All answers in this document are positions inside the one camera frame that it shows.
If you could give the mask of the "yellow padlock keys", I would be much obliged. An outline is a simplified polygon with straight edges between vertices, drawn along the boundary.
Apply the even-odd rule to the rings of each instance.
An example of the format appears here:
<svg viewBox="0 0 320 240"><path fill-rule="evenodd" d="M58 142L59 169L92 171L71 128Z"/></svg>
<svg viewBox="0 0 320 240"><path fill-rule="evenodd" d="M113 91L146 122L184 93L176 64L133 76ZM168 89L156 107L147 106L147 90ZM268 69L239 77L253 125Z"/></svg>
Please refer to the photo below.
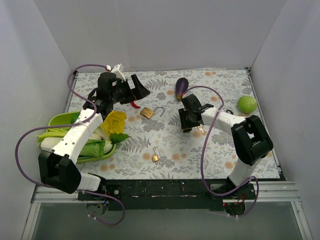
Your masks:
<svg viewBox="0 0 320 240"><path fill-rule="evenodd" d="M203 127L201 125L197 126L196 129L201 131L203 134L205 133L205 131L203 130Z"/></svg>

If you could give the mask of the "yellow padlock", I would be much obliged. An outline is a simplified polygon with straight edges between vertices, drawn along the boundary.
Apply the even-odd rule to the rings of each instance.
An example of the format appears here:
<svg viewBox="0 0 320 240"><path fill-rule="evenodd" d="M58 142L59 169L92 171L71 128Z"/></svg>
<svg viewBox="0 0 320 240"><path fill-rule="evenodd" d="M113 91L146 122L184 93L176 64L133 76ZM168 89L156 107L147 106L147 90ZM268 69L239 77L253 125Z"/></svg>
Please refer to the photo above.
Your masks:
<svg viewBox="0 0 320 240"><path fill-rule="evenodd" d="M188 127L188 128L184 128L183 130L182 130L182 132L183 133L189 133L189 132L191 132L192 131L192 127Z"/></svg>

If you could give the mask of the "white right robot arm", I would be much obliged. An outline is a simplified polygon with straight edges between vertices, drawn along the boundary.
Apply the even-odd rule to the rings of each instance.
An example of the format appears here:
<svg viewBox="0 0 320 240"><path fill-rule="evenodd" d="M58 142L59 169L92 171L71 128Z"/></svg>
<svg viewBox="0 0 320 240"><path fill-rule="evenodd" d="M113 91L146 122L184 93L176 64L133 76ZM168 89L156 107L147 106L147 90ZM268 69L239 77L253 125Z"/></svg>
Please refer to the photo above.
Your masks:
<svg viewBox="0 0 320 240"><path fill-rule="evenodd" d="M204 187L215 197L239 198L245 192L244 185L255 178L252 173L259 162L274 148L261 119L256 115L236 116L221 111L211 104L202 105L194 94L182 98L181 102L183 108L179 109L178 113L184 133L200 125L209 126L200 158L200 174ZM226 184L215 192L207 185L204 176L205 149L213 128L232 136L238 157L234 169L226 179Z"/></svg>

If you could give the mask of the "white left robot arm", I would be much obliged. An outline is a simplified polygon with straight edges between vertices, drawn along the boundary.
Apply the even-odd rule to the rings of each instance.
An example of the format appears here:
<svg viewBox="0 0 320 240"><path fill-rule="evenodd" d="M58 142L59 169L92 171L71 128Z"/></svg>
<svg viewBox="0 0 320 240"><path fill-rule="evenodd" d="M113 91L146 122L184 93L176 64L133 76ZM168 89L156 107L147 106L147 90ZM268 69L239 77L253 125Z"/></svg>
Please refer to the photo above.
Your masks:
<svg viewBox="0 0 320 240"><path fill-rule="evenodd" d="M80 172L76 163L91 135L113 110L114 104L129 104L141 100L150 94L133 74L131 88L126 79L115 73L103 72L97 80L97 87L92 90L75 125L50 150L43 150L38 156L40 179L44 185L72 194L75 191L89 191L95 200L106 196L106 187L101 184L101 177Z"/></svg>

